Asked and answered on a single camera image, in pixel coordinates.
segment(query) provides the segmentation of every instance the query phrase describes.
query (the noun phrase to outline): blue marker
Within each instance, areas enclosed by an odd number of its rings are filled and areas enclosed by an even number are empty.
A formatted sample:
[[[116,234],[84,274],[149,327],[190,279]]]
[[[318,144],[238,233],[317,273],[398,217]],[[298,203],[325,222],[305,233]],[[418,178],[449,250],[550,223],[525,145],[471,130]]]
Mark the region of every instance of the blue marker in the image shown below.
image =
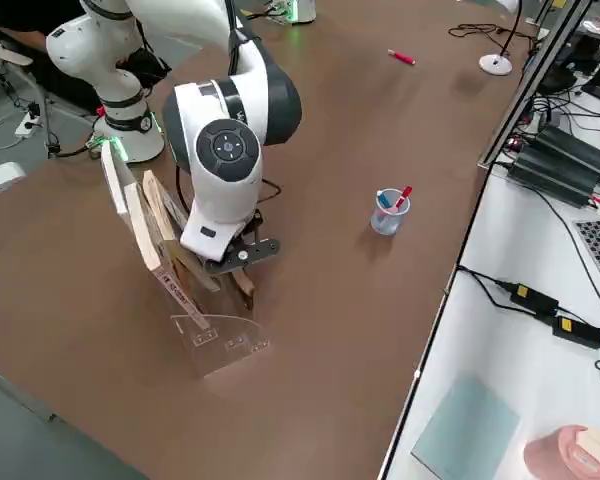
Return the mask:
[[[378,190],[378,201],[380,202],[380,205],[382,205],[384,208],[391,208],[391,203],[389,203],[389,200],[387,200],[387,197],[384,196],[384,192]]]

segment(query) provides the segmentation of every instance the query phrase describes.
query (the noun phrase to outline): white desk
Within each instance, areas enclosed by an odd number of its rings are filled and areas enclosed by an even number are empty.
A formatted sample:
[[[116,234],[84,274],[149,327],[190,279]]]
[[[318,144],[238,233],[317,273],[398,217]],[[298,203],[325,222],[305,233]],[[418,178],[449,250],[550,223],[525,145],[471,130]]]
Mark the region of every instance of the white desk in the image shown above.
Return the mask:
[[[600,101],[587,94],[572,99],[600,112]],[[577,120],[585,127],[600,128],[600,119]],[[573,130],[600,148],[599,132],[581,130],[575,123]],[[461,264],[526,283],[600,327],[600,302],[564,227],[538,195],[506,181],[504,174],[496,167],[488,180]],[[600,218],[600,209],[578,210],[548,198],[570,227],[574,220]],[[600,290],[598,269],[575,229],[572,232]],[[507,294],[490,282],[486,285],[496,301],[508,303]],[[531,317],[496,309],[470,275],[458,272],[406,423],[397,431],[395,454],[387,459],[385,478],[435,478],[411,456],[411,449],[454,380],[470,373],[520,416],[495,478],[531,480],[522,457],[526,443],[567,424],[600,428],[600,372],[593,365],[598,359],[600,350],[558,339]]]

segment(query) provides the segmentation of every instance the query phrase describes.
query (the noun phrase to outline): plastic cup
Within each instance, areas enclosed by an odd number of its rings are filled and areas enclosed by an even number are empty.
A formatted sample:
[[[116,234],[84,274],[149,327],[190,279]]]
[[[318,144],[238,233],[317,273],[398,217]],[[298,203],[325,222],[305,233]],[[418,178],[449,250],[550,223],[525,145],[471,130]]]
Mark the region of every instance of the plastic cup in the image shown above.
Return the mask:
[[[380,190],[380,193],[384,193],[384,196],[389,203],[395,205],[398,202],[400,195],[402,195],[402,190],[385,188],[384,190]],[[380,235],[395,235],[400,229],[409,208],[411,208],[411,200],[409,198],[405,199],[399,208],[383,207],[380,200],[378,200],[378,195],[376,195],[375,201],[376,208],[371,215],[371,228]]]

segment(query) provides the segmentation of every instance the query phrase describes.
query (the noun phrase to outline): lamp base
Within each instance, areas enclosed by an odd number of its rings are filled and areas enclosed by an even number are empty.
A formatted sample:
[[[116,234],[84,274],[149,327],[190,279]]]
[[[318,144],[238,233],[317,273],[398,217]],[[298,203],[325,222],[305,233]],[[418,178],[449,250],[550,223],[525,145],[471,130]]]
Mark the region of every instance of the lamp base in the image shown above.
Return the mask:
[[[509,59],[493,53],[480,58],[480,68],[491,75],[509,75],[513,65]]]

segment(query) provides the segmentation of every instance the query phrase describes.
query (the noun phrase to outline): red pen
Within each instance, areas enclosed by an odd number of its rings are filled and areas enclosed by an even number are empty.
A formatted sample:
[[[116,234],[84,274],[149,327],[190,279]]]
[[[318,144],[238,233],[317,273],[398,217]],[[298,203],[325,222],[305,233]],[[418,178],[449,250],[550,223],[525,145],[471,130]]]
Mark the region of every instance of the red pen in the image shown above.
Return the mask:
[[[404,203],[407,197],[411,194],[411,190],[413,190],[413,188],[411,187],[407,187],[404,189],[404,192],[402,192],[402,195],[400,195],[400,198],[396,202],[396,208],[400,208],[400,206]]]
[[[416,61],[413,58],[407,57],[403,53],[396,52],[394,50],[387,50],[387,51],[389,52],[389,55],[391,55],[392,57],[397,58],[401,62],[408,63],[409,65],[415,65],[416,64]]]

